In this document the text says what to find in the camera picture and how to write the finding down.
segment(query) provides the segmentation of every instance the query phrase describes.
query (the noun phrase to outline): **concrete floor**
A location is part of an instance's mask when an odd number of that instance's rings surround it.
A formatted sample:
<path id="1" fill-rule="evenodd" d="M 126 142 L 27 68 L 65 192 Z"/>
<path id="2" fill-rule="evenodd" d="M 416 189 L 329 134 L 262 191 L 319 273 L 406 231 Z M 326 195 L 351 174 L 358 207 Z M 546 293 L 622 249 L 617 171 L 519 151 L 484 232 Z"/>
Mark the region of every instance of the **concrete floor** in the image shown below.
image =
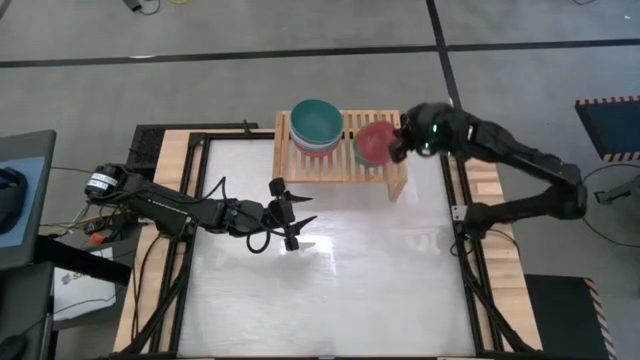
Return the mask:
<path id="1" fill-rule="evenodd" d="M 14 0 L 0 19 L 0 61 L 435 43 L 422 0 L 161 1 L 156 16 L 143 17 L 120 1 Z M 587 6 L 447 0 L 437 6 L 449 44 L 640 37 L 637 0 Z M 466 110 L 580 165 L 583 173 L 602 162 L 574 100 L 640 94 L 640 47 L 453 53 L 451 62 Z M 124 161 L 137 124 L 247 119 L 272 127 L 276 110 L 309 97 L 344 109 L 406 109 L 448 98 L 435 53 L 3 68 L 0 84 L 0 136 L 55 129 L 54 163 L 87 169 Z M 508 199 L 543 189 L 517 171 L 499 169 Z M 606 187 L 632 170 L 605 172 L 589 185 Z M 81 174 L 53 172 L 43 222 L 71 219 L 85 182 Z M 634 236 L 638 201 L 594 205 L 587 216 L 618 241 L 640 245 Z M 514 229 L 525 272 L 594 279 L 618 357 L 635 358 L 640 249 L 607 243 L 580 222 L 540 218 Z M 58 358 L 109 353 L 117 324 L 112 319 L 63 331 Z"/>

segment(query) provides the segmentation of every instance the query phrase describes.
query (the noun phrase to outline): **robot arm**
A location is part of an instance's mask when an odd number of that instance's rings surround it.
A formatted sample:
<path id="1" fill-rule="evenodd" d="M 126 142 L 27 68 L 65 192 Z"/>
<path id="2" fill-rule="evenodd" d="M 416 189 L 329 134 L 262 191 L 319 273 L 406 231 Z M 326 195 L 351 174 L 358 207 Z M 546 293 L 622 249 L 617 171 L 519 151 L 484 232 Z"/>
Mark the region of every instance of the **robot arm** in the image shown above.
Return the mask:
<path id="1" fill-rule="evenodd" d="M 394 162 L 408 151 L 421 156 L 452 153 L 458 158 L 476 158 L 504 163 L 550 183 L 540 195 L 489 206 L 473 203 L 466 208 L 463 226 L 470 237 L 484 238 L 495 223 L 549 215 L 557 219 L 580 219 L 586 213 L 587 189 L 576 165 L 517 142 L 498 124 L 454 109 L 447 104 L 420 104 L 401 118 L 389 146 Z"/>
<path id="2" fill-rule="evenodd" d="M 299 248 L 296 235 L 315 217 L 295 221 L 293 203 L 311 198 L 292 195 L 282 178 L 269 183 L 271 201 L 265 209 L 251 200 L 229 199 L 222 185 L 224 199 L 194 199 L 191 196 L 155 184 L 121 165 L 98 166 L 85 187 L 89 202 L 97 205 L 123 206 L 155 221 L 158 230 L 171 237 L 184 235 L 185 224 L 193 222 L 206 231 L 234 237 L 266 232 L 284 237 L 288 251 Z M 274 231 L 282 228 L 283 232 Z"/>

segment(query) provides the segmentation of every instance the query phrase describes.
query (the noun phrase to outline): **white table surface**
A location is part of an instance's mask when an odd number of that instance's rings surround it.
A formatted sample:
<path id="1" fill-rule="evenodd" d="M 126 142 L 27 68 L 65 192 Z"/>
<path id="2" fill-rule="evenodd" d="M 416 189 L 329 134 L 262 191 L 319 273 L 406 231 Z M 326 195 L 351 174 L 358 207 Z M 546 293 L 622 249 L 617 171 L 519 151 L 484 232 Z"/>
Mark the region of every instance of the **white table surface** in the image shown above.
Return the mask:
<path id="1" fill-rule="evenodd" d="M 226 176 L 228 197 L 266 205 L 272 163 L 273 141 L 213 141 L 204 192 Z M 396 203 L 385 185 L 290 184 L 314 198 L 297 219 L 318 215 L 303 251 L 198 231 L 179 355 L 472 354 L 440 162 L 408 168 Z"/>

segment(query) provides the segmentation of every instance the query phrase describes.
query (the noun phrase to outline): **teal bowl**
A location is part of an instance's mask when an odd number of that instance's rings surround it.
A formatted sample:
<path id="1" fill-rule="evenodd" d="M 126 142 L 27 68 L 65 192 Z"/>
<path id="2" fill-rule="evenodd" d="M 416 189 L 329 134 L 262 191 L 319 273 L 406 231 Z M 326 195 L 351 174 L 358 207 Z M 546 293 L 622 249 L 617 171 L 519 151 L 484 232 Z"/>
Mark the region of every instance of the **teal bowl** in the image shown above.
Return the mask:
<path id="1" fill-rule="evenodd" d="M 342 136 L 340 111 L 322 100 L 305 100 L 291 111 L 291 131 L 313 145 L 330 145 Z"/>

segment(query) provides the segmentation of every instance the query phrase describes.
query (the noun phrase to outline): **wooden dish rack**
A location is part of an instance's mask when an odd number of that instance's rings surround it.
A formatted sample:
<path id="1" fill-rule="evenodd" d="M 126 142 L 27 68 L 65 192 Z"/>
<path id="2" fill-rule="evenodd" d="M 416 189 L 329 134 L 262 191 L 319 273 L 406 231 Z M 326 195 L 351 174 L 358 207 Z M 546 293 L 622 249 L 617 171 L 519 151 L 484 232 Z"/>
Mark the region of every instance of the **wooden dish rack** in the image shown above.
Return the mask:
<path id="1" fill-rule="evenodd" d="M 340 113 L 344 119 L 343 139 L 331 155 L 313 158 L 300 152 L 290 139 L 291 111 L 279 111 L 275 128 L 273 177 L 282 177 L 289 183 L 386 184 L 389 200 L 395 202 L 407 183 L 406 161 L 365 167 L 354 158 L 353 137 L 361 127 L 376 121 L 388 121 L 399 128 L 400 113 L 392 110 L 346 110 Z"/>

